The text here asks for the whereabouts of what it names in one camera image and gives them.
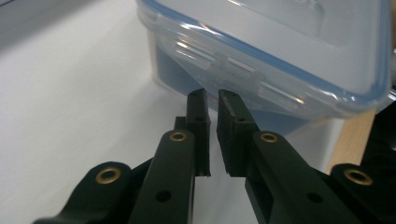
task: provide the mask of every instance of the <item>white table surface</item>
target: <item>white table surface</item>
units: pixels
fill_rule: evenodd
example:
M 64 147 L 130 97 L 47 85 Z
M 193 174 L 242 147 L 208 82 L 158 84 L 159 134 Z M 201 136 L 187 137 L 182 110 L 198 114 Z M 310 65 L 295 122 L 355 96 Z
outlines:
M 55 216 L 92 167 L 133 168 L 154 155 L 175 116 L 185 115 L 186 97 L 153 81 L 149 58 L 134 0 L 0 7 L 1 223 Z M 196 179 L 193 223 L 257 223 L 244 179 L 225 174 L 210 116 L 212 177 Z M 321 169 L 341 126 L 289 139 Z M 310 138 L 317 144 L 307 147 Z

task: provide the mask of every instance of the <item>blue lid rim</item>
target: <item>blue lid rim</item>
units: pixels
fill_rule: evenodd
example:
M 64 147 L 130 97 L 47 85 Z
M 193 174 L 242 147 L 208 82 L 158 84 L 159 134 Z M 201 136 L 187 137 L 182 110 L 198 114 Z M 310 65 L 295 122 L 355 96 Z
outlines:
M 191 24 L 193 26 L 202 27 L 202 24 L 200 22 L 190 17 L 187 17 L 177 11 L 174 11 L 169 7 L 165 7 L 164 5 L 158 3 L 156 0 L 138 0 L 138 1 L 143 2 L 145 6 L 154 9 L 155 11 L 161 13 L 163 16 L 170 18 L 174 21 L 180 21 L 183 23 Z M 389 1 L 390 0 L 381 1 L 381 2 L 385 5 L 385 2 L 389 2 Z M 376 55 L 379 56 L 377 57 L 377 61 L 376 61 L 377 74 L 375 74 L 378 78 L 375 79 L 375 83 L 373 84 L 372 88 L 364 94 L 357 94 L 355 92 L 343 90 L 340 87 L 337 87 L 328 81 L 316 77 L 315 75 L 306 72 L 305 70 L 295 65 L 287 63 L 265 51 L 257 49 L 230 35 L 224 34 L 222 31 L 214 29 L 208 25 L 205 25 L 205 29 L 209 29 L 214 33 L 220 34 L 221 37 L 219 37 L 218 35 L 214 35 L 211 32 L 205 32 L 205 29 L 198 30 L 198 32 L 210 36 L 214 39 L 217 39 L 232 48 L 239 49 L 242 52 L 245 52 L 246 54 L 252 57 L 255 57 L 263 62 L 272 65 L 273 67 L 283 72 L 292 75 L 293 77 L 302 79 L 303 81 L 310 84 L 310 86 L 313 89 L 331 92 L 336 96 L 333 98 L 336 98 L 336 101 L 338 102 L 339 102 L 338 98 L 342 98 L 343 100 L 342 102 L 353 103 L 354 105 L 370 106 L 370 105 L 374 105 L 379 99 L 382 99 L 388 94 L 387 91 L 381 91 L 381 90 L 387 90 L 389 88 L 389 79 L 387 78 L 389 76 L 387 75 L 389 74 L 390 51 L 389 51 L 389 55 L 387 55 L 386 53 L 384 53 L 384 50 L 390 49 L 390 33 L 383 32 L 383 31 L 387 31 L 387 28 L 389 28 L 390 26 L 389 20 L 387 20 L 389 16 L 390 16 L 390 8 L 381 7 L 381 12 L 379 14 L 380 18 L 378 21 L 379 24 L 378 28 L 380 31 L 378 42 L 380 43 L 380 46 L 382 48 L 377 48 L 378 52 Z

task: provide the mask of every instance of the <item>plastic food container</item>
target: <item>plastic food container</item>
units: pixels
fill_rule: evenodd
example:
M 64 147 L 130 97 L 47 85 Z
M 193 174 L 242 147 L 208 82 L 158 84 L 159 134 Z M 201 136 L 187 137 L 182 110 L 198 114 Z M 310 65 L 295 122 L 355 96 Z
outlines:
M 346 118 L 389 91 L 389 0 L 138 0 L 156 75 L 253 111 Z

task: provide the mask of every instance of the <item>brass insert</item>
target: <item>brass insert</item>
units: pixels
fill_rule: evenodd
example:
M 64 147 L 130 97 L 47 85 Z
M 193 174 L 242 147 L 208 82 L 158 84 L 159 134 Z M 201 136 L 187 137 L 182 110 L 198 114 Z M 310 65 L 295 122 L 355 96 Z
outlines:
M 260 139 L 264 142 L 268 142 L 268 143 L 274 143 L 277 142 L 277 137 L 276 135 L 272 134 L 272 133 L 263 133 L 260 136 Z
M 187 135 L 182 132 L 172 133 L 171 140 L 174 142 L 182 142 L 187 139 Z
M 121 171 L 119 168 L 115 167 L 107 167 L 103 169 L 99 174 L 96 176 L 96 182 L 98 184 L 111 184 L 121 176 Z
M 374 183 L 374 180 L 370 176 L 357 169 L 347 169 L 344 171 L 344 175 L 355 184 L 370 186 Z

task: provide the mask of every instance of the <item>screw hole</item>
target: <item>screw hole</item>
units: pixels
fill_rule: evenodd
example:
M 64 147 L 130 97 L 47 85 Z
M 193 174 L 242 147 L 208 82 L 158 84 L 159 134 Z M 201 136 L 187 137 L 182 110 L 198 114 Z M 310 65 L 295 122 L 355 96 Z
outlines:
M 274 143 L 277 142 L 277 137 L 274 134 L 271 133 L 263 133 L 260 136 L 260 139 L 264 142 L 268 142 L 268 143 Z
M 181 142 L 181 141 L 186 140 L 187 135 L 184 133 L 172 133 L 170 138 L 172 141 Z
M 111 184 L 117 179 L 120 178 L 121 171 L 118 168 L 115 167 L 107 167 L 106 169 L 103 169 L 101 172 L 99 172 L 96 176 L 96 182 L 98 184 Z
M 373 179 L 366 173 L 356 169 L 347 169 L 344 171 L 344 175 L 355 184 L 363 186 L 370 186 L 374 182 Z
M 317 193 L 314 193 L 314 192 L 307 193 L 306 197 L 312 203 L 323 203 L 323 198 Z
M 160 203 L 165 203 L 172 198 L 172 194 L 169 190 L 161 190 L 155 195 L 155 199 Z

